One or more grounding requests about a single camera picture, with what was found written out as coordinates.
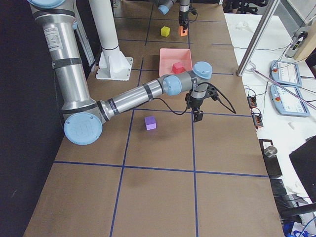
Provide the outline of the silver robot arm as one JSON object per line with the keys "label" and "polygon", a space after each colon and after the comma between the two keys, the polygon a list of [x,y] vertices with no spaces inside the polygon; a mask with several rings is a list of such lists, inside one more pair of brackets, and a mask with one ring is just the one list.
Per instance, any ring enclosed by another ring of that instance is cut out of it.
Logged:
{"label": "silver robot arm", "polygon": [[[151,0],[150,2],[157,6],[159,12],[163,15],[166,15],[170,11],[171,7],[176,3],[175,0]],[[179,4],[179,35],[186,36],[188,34],[189,27],[188,14],[192,13],[197,16],[198,13],[189,0],[180,0]]]}
{"label": "silver robot arm", "polygon": [[212,67],[197,62],[191,70],[177,75],[164,75],[140,85],[107,101],[90,97],[80,58],[74,24],[77,19],[74,0],[32,0],[30,7],[34,20],[42,25],[52,67],[59,81],[64,105],[64,133],[77,145],[95,142],[103,124],[113,116],[137,108],[149,101],[186,93],[186,107],[192,109],[195,121],[200,121],[204,99],[218,100],[219,90],[210,83]]}

